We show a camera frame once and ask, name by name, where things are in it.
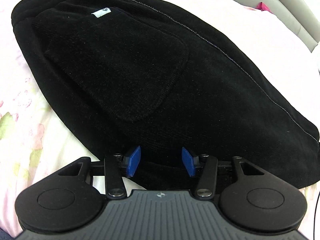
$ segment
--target gray ribbed panel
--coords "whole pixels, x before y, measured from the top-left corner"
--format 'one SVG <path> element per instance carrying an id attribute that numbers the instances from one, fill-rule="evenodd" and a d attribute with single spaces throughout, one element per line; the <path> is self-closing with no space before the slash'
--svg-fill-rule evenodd
<path id="1" fill-rule="evenodd" d="M 192 198 L 188 191 L 134 190 L 111 201 L 91 224 L 70 233 L 44 236 L 25 231 L 18 240 L 306 240 L 293 231 L 257 236 L 225 221 L 213 203 Z"/>

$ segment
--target circular cap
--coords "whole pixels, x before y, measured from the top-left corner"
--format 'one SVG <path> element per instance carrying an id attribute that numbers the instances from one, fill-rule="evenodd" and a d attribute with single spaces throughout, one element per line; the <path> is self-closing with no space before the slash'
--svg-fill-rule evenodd
<path id="1" fill-rule="evenodd" d="M 75 194 L 69 190 L 61 188 L 45 191 L 38 197 L 39 205 L 51 210 L 66 208 L 74 201 Z"/>
<path id="2" fill-rule="evenodd" d="M 109 190 L 109 195 L 112 197 L 121 197 L 124 194 L 124 191 L 120 188 L 113 188 L 111 190 Z"/>
<path id="3" fill-rule="evenodd" d="M 207 188 L 198 189 L 196 193 L 200 197 L 210 197 L 212 195 L 212 191 Z"/>
<path id="4" fill-rule="evenodd" d="M 247 200 L 255 207 L 274 209 L 283 204 L 284 196 L 271 188 L 256 188 L 247 194 Z"/>

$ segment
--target bed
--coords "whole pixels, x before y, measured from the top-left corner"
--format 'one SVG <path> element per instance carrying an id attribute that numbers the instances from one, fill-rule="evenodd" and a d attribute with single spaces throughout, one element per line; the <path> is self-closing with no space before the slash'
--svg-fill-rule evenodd
<path id="1" fill-rule="evenodd" d="M 97 160 L 51 109 L 28 68 L 11 26 L 11 12 L 19 1 L 0 0 L 0 227 L 13 237 L 22 230 L 14 212 L 15 198 L 22 190 L 82 156 Z M 166 1 L 228 36 L 320 130 L 320 75 L 315 57 L 320 23 L 304 0 Z M 259 2 L 272 13 L 254 9 Z M 128 179 L 125 185 L 128 194 L 141 189 Z M 103 179 L 95 178 L 94 186 L 104 193 Z M 308 211 L 299 231 L 312 239 L 320 182 L 300 191 Z M 315 239 L 320 239 L 319 229 Z"/>

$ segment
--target white stitching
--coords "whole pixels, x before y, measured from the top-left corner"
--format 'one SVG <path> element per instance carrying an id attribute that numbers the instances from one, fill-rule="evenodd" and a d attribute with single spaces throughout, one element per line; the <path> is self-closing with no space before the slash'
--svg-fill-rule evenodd
<path id="1" fill-rule="evenodd" d="M 285 110 L 282 106 L 278 105 L 275 101 L 273 101 L 273 100 L 271 99 L 271 97 L 262 89 L 262 87 L 260 87 L 259 84 L 252 78 L 252 76 L 250 76 L 242 67 L 240 67 L 240 65 L 239 65 L 238 63 L 236 63 L 232 58 L 230 58 L 230 57 L 229 57 L 224 51 L 222 51 L 219 47 L 217 47 L 216 45 L 212 44 L 210 41 L 206 40 L 205 38 L 203 38 L 202 36 L 200 36 L 200 35 L 199 35 L 198 33 L 196 33 L 194 30 L 192 30 L 192 29 L 190 29 L 189 27 L 185 26 L 184 24 L 182 24 L 182 23 L 180 23 L 180 22 L 177 22 L 176 20 L 174 20 L 174 19 L 173 19 L 172 17 L 170 17 L 169 15 L 167 15 L 167 14 L 161 12 L 161 11 L 158 11 L 157 9 L 155 9 L 155 8 L 149 6 L 149 5 L 146 5 L 146 4 L 144 4 L 144 3 L 141 3 L 141 2 L 139 2 L 139 1 L 136 1 L 136 0 L 131 0 L 131 1 L 134 1 L 134 2 L 139 3 L 139 4 L 141 4 L 141 5 L 147 6 L 148 8 L 150 8 L 150 9 L 152 9 L 152 10 L 158 12 L 158 13 L 161 13 L 161 14 L 167 16 L 170 20 L 172 20 L 172 21 L 174 21 L 175 23 L 177 23 L 177 24 L 179 24 L 179 25 L 187 28 L 189 31 L 193 32 L 193 33 L 194 33 L 195 35 L 197 35 L 199 38 L 201 38 L 202 40 L 206 41 L 207 43 L 209 43 L 210 45 L 212 45 L 212 46 L 214 46 L 216 49 L 218 49 L 220 52 L 222 52 L 223 55 L 225 55 L 228 59 L 230 59 L 234 64 L 236 64 L 244 73 L 246 73 L 246 74 L 253 80 L 253 82 L 262 90 L 262 92 L 265 93 L 265 95 L 270 99 L 270 101 L 271 101 L 272 103 L 274 103 L 275 105 L 279 106 L 282 110 L 284 110 L 284 111 L 290 116 L 290 118 L 292 119 L 292 121 L 294 121 L 295 124 L 298 125 L 298 127 L 300 127 L 300 129 L 301 129 L 302 131 L 304 131 L 307 135 L 311 136 L 317 143 L 319 143 L 318 140 L 316 140 L 311 134 L 308 134 L 308 133 L 292 118 L 292 116 L 287 112 L 287 110 Z"/>

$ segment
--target black garment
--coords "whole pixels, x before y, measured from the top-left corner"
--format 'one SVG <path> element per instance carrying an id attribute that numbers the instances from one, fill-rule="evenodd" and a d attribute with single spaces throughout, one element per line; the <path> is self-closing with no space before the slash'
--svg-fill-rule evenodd
<path id="1" fill-rule="evenodd" d="M 111 12 L 92 14 L 103 8 Z M 94 155 L 141 146 L 143 186 L 187 187 L 182 147 L 243 156 L 296 187 L 320 180 L 317 128 L 224 34 L 182 8 L 23 0 L 12 25 L 44 96 Z"/>

